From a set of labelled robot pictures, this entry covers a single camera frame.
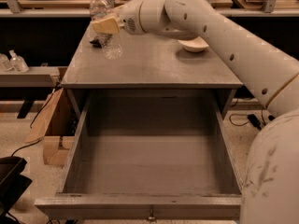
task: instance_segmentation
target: cardboard box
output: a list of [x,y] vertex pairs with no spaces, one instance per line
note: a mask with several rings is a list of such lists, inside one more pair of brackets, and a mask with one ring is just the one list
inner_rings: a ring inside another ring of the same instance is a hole
[[44,108],[32,124],[32,130],[25,139],[31,144],[40,139],[43,145],[44,163],[64,166],[74,136],[66,136],[72,119],[71,104],[64,89],[49,94]]

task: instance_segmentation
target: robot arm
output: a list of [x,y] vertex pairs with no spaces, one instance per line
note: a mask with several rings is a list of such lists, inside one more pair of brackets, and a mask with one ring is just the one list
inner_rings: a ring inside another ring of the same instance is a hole
[[[118,27],[132,35],[181,40],[200,35],[274,116],[299,107],[299,95],[294,95],[299,92],[298,61],[223,17],[207,0],[133,0],[118,13]],[[93,28],[100,33],[99,23]]]

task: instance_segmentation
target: table top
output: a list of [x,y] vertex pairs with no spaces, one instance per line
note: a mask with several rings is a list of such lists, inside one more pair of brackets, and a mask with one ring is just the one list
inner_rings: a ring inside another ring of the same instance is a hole
[[236,89],[242,86],[211,48],[191,53],[174,39],[121,31],[122,56],[110,60],[101,49],[90,44],[94,36],[89,27],[67,68],[63,87]]

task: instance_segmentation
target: white bowl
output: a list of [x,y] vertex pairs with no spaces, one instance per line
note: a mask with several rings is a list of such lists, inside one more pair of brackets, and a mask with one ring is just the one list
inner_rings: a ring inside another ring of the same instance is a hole
[[208,48],[207,42],[200,36],[198,36],[194,40],[189,40],[189,41],[178,40],[178,42],[181,45],[183,45],[183,48],[185,48],[187,51],[190,52],[200,52]]

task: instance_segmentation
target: small object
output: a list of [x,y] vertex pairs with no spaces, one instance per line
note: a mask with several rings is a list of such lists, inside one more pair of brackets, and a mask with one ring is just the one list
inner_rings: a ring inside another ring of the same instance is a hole
[[194,40],[179,40],[178,42],[189,52],[200,52],[208,48],[207,42],[200,36]]
[[96,48],[102,48],[99,38],[96,36],[92,41],[90,41],[91,44],[93,44]]
[[269,120],[270,120],[270,121],[272,121],[272,120],[274,120],[274,119],[275,119],[275,117],[274,117],[273,115],[269,115],[269,117],[268,117],[268,118],[269,118]]
[[156,221],[157,221],[157,217],[149,216],[149,217],[147,218],[147,221],[148,221],[148,222],[156,222]]
[[98,42],[108,59],[118,59],[122,55],[119,21],[107,0],[92,0],[90,3],[91,25],[97,33]]
[[93,29],[98,34],[118,34],[120,32],[121,20],[116,14],[110,13],[101,20],[92,21]]
[[22,56],[18,56],[13,49],[9,51],[9,54],[11,56],[10,63],[16,71],[26,72],[29,70],[27,63]]
[[256,118],[254,114],[247,115],[247,118],[249,119],[250,123],[257,128],[259,131],[262,129],[261,128],[261,122]]
[[0,70],[9,71],[13,69],[7,55],[0,53]]

